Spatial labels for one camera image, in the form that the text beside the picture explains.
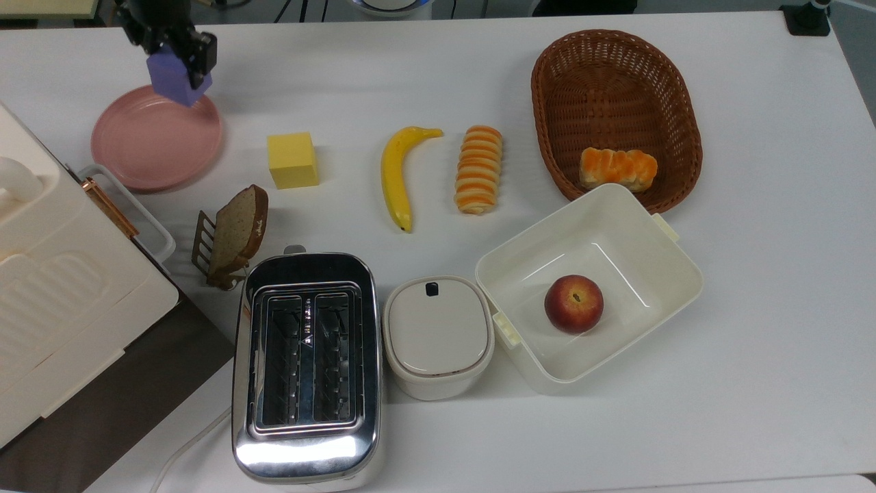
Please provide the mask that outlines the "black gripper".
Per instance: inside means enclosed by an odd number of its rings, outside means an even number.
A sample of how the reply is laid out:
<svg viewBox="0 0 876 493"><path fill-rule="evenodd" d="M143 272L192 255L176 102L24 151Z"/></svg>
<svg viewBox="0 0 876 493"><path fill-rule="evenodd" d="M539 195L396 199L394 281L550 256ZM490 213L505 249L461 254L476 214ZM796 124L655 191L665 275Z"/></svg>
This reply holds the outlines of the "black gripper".
<svg viewBox="0 0 876 493"><path fill-rule="evenodd" d="M217 62L217 38L194 30L190 1L116 1L116 18L129 42L154 54L162 46L178 48L192 90L203 86Z"/></svg>

